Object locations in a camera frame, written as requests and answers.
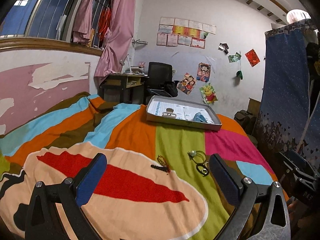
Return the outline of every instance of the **chair backrest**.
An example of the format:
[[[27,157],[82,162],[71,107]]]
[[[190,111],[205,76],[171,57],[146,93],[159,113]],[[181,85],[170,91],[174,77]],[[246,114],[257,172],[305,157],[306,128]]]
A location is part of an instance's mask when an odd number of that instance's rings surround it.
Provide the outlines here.
[[[151,89],[159,89],[160,84],[172,81],[172,66],[165,63],[149,62],[147,86]]]

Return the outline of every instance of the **pink curtain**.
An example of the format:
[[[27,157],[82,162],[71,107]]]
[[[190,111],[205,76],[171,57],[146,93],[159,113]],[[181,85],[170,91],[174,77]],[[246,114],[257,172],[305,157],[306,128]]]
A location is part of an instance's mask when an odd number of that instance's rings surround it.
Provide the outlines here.
[[[136,0],[111,0],[111,21],[103,40],[104,51],[94,74],[100,84],[106,76],[120,72],[120,60],[127,55],[134,31]]]
[[[73,26],[73,42],[90,41],[93,0],[82,0]]]

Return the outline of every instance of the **black mechanical device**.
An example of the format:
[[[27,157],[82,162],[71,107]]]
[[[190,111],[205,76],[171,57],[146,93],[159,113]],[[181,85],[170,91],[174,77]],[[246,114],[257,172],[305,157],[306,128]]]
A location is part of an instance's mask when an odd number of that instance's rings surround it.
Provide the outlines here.
[[[280,183],[288,196],[294,196],[312,209],[320,206],[320,174],[294,150],[278,152]]]
[[[79,240],[101,240],[81,206],[89,201],[106,167],[106,157],[99,153],[75,178],[66,178],[55,185],[38,181],[28,208],[26,240],[69,240],[55,203],[62,204]],[[255,184],[250,178],[242,179],[218,154],[210,157],[209,167],[226,199],[235,206],[214,240],[239,239],[255,203],[261,203],[259,215],[247,239],[290,239],[289,215],[279,182],[266,186]]]

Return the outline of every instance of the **bed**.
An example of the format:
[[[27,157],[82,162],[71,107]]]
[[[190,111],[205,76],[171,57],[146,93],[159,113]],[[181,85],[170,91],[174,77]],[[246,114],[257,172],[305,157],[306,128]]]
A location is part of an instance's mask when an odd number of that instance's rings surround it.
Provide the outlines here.
[[[80,93],[0,138],[0,215],[24,237],[37,181],[73,177],[103,153],[108,160],[82,209],[103,239],[213,239],[228,220],[229,205],[212,176],[203,177],[187,154],[219,153],[242,177],[270,185],[272,169],[234,120],[218,115],[218,132],[146,121],[146,106],[103,101]],[[162,155],[172,171],[152,169]],[[77,239],[57,204],[70,239]],[[252,226],[255,206],[243,231]]]

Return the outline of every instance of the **light blue stripe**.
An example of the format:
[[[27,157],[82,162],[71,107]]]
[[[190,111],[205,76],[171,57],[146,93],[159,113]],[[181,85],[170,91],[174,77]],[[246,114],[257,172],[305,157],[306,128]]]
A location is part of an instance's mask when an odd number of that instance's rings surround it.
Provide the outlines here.
[[[47,113],[17,128],[13,132],[0,139],[0,150],[5,156],[12,156],[26,142],[31,141],[35,136],[61,123],[66,118],[88,108],[89,99],[98,95],[91,95],[79,99],[76,103],[65,109]]]
[[[273,179],[262,165],[236,161],[240,171],[246,177],[252,179],[255,184],[271,185]]]
[[[96,147],[105,148],[112,130],[130,114],[140,109],[140,105],[122,103],[113,109],[113,111],[101,119],[101,123],[93,132],[87,134],[84,142],[91,142]]]

